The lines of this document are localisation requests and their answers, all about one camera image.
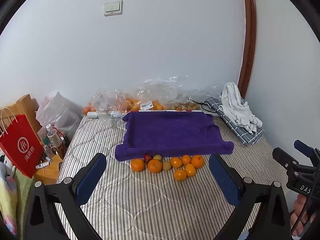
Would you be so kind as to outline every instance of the bottle cap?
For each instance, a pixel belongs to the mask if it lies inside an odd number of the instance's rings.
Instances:
[[[52,130],[52,125],[51,125],[51,124],[48,124],[48,125],[46,126],[46,128],[47,128],[47,131],[51,131],[51,130]]]

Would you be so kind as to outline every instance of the plastic bag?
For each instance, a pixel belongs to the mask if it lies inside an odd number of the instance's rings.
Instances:
[[[168,80],[149,79],[132,94],[126,94],[127,110],[163,110],[167,109],[178,97],[180,79],[172,77]]]
[[[43,127],[53,124],[71,140],[80,124],[80,118],[69,110],[69,105],[70,102],[58,91],[52,92],[40,103],[36,119]]]
[[[106,126],[113,126],[113,119],[122,118],[127,113],[126,98],[118,90],[99,90],[92,97],[92,105],[97,111],[99,119]]]
[[[205,89],[185,89],[184,84],[190,84],[191,78],[171,77],[168,80],[146,80],[131,93],[124,94],[118,90],[99,90],[92,97],[99,119],[107,126],[112,126],[112,120],[122,118],[127,112],[140,110],[200,110],[196,102],[215,97],[218,94],[216,86]]]

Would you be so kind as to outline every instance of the wooden door frame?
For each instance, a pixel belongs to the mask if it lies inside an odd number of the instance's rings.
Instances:
[[[257,13],[255,0],[244,0],[245,4],[245,38],[243,60],[238,81],[242,98],[245,97],[252,72],[257,36]]]

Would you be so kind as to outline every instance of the purple towel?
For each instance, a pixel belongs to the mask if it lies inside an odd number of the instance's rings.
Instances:
[[[160,154],[174,157],[231,154],[233,142],[225,142],[211,115],[202,112],[130,112],[124,118],[127,132],[116,146],[118,161]]]

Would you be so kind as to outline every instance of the mattress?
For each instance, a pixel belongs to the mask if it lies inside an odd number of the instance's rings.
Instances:
[[[222,155],[226,163],[242,176],[256,183],[271,184],[277,180],[284,190],[285,170],[273,160],[272,147],[264,137],[254,145],[244,146],[220,117],[214,122],[222,138],[233,141],[231,155]],[[83,213],[102,239],[213,239],[232,213],[234,206],[225,200],[208,167],[185,181],[173,178],[175,169],[153,174],[148,170],[134,172],[130,161],[115,159],[115,148],[125,134],[125,122],[113,126],[99,119],[82,119],[68,148],[57,180],[73,177],[98,152],[106,155],[107,168],[93,191]],[[76,239],[60,204],[56,204],[61,222],[70,239]],[[245,227],[249,229],[257,215],[255,204]]]

